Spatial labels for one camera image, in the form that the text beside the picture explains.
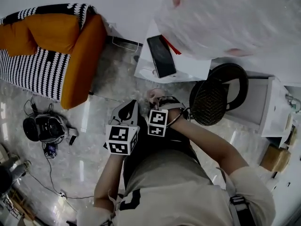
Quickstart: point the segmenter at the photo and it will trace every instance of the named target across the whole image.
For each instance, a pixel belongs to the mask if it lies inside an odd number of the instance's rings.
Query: smartphone
[[[159,78],[177,73],[168,44],[162,35],[147,39]]]

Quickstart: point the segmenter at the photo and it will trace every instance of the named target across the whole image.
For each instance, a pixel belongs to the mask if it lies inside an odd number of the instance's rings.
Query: plastic bag
[[[243,57],[301,41],[300,0],[164,0],[161,34],[198,59]]]

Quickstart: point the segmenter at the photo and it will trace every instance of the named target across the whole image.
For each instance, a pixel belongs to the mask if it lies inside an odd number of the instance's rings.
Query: white cloth
[[[88,208],[79,211],[77,225],[110,225],[110,221],[115,226],[233,225],[227,192],[212,185],[202,173],[195,173],[191,166],[199,165],[190,157],[181,152],[166,153],[139,165],[127,187],[132,191],[126,192],[115,216],[104,209]],[[237,194],[250,202],[259,225],[271,225],[275,217],[272,194],[253,169],[240,168],[230,179]]]

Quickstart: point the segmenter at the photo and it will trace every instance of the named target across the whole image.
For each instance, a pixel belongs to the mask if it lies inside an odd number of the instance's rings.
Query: cardboard box
[[[290,160],[291,153],[284,148],[269,145],[260,165],[269,171],[281,172]]]

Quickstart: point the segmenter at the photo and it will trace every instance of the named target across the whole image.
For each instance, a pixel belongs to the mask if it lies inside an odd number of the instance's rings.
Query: orange cushion
[[[3,26],[5,48],[9,56],[33,55],[37,44],[24,21]]]
[[[35,14],[25,22],[38,46],[47,50],[71,54],[79,37],[79,22],[75,15]]]
[[[0,25],[0,49],[5,49],[3,25]]]

